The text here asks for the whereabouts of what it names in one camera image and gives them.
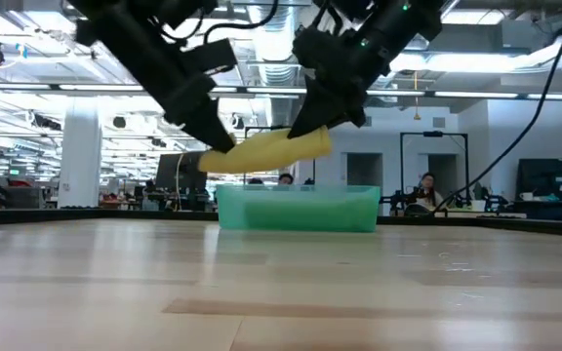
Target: computer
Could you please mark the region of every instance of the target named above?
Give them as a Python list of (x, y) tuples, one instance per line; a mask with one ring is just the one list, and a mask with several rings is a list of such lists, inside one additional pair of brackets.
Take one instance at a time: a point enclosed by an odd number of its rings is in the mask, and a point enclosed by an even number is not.
[(191, 190), (203, 190), (207, 184), (207, 173), (198, 170), (201, 153), (188, 152), (184, 154), (167, 154), (160, 156), (157, 167), (155, 186), (161, 188), (175, 188), (177, 184), (177, 164), (180, 161), (179, 187)]

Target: yellow sponge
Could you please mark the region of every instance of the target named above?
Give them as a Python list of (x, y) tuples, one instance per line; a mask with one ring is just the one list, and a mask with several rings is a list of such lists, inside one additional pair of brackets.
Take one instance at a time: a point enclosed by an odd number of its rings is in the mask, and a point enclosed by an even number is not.
[(270, 171), (331, 153), (327, 127), (292, 139), (287, 138), (289, 132), (284, 129), (257, 134), (226, 154), (208, 151), (201, 156), (199, 171), (224, 174)]

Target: box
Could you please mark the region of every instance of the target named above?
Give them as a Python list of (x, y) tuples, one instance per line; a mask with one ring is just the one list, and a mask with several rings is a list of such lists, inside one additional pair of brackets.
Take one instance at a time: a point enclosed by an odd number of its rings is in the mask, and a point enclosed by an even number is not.
[(374, 232), (381, 190), (374, 186), (219, 185), (223, 229)]

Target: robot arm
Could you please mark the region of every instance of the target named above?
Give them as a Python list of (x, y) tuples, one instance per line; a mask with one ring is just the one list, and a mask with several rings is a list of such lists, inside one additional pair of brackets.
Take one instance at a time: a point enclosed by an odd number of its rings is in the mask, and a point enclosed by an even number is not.
[[(278, 6), (273, 1), (269, 18)], [(302, 66), (315, 70), (315, 77), (305, 78), (307, 95), (288, 138), (344, 122), (361, 127), (368, 88), (389, 73), (389, 63), (417, 34), (432, 40), (441, 31), (443, 0), (314, 1), (320, 12), (311, 26), (299, 29), (293, 52)], [(91, 45), (101, 40), (164, 108), (168, 122), (219, 152), (234, 146), (218, 118), (218, 101), (209, 97), (216, 83), (207, 74), (237, 64), (229, 41), (206, 42), (184, 52), (184, 40), (169, 44), (162, 30), (165, 24), (176, 28), (197, 11), (210, 14), (217, 0), (69, 2), (88, 18), (78, 22), (77, 41)], [(336, 19), (334, 33), (317, 29), (325, 12)], [(363, 23), (338, 35), (338, 12)]]

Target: pillar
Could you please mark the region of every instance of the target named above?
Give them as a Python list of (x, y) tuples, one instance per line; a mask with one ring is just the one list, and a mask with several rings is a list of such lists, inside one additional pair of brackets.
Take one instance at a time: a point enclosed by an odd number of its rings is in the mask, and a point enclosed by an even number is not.
[(101, 123), (92, 97), (71, 97), (64, 119), (58, 207), (99, 204)]

